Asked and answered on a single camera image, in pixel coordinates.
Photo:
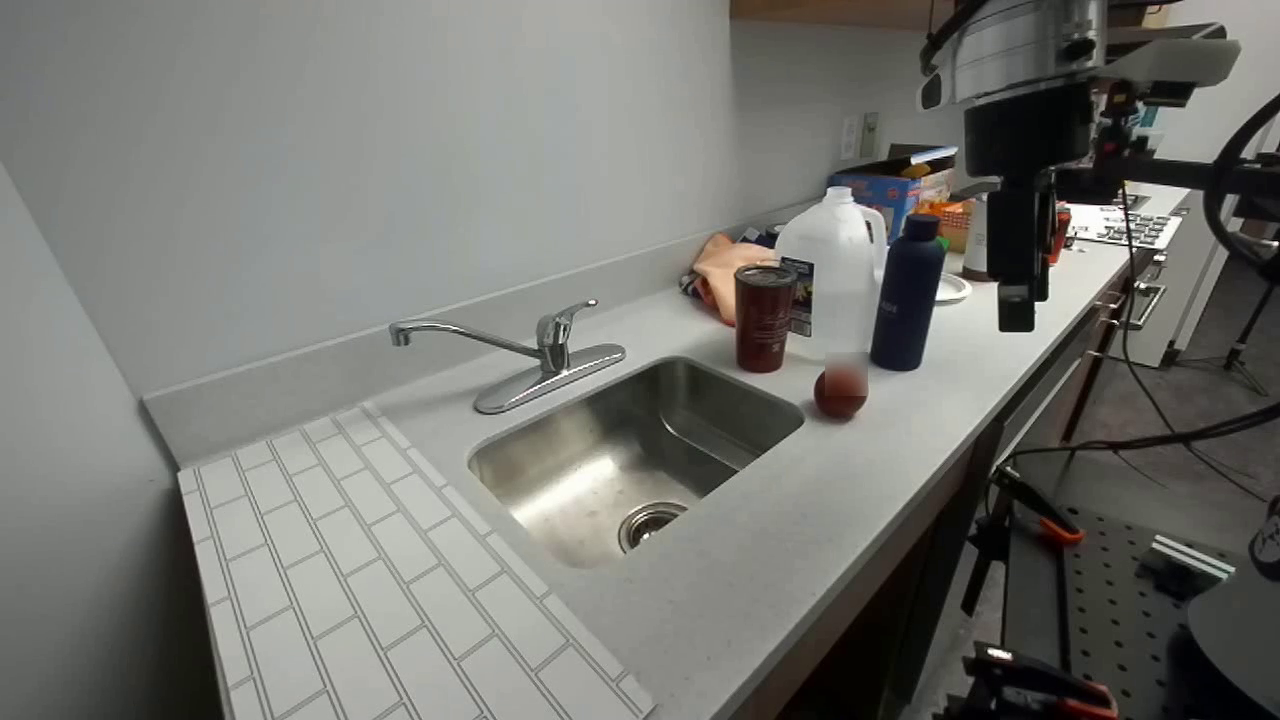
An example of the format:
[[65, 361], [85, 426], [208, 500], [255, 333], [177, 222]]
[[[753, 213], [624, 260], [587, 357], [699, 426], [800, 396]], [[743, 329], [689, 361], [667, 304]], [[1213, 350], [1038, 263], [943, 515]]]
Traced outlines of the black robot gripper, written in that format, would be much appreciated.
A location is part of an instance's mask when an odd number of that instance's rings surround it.
[[1050, 240], [1051, 170], [1090, 152], [1093, 100], [1084, 91], [1029, 91], [965, 114], [971, 176], [998, 176], [987, 199], [987, 274], [1000, 281], [1000, 329], [1031, 333], [1031, 267]]

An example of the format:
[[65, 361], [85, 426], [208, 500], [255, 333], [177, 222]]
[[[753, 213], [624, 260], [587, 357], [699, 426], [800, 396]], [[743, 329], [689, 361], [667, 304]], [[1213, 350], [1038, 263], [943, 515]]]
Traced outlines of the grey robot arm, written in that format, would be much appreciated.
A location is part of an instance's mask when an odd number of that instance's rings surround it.
[[1031, 333], [1050, 296], [1055, 174], [1099, 163], [1099, 98], [1183, 104], [1232, 77], [1221, 25], [1117, 29], [1113, 0], [951, 0], [923, 35], [920, 104], [965, 114], [965, 174], [992, 176], [998, 329]]

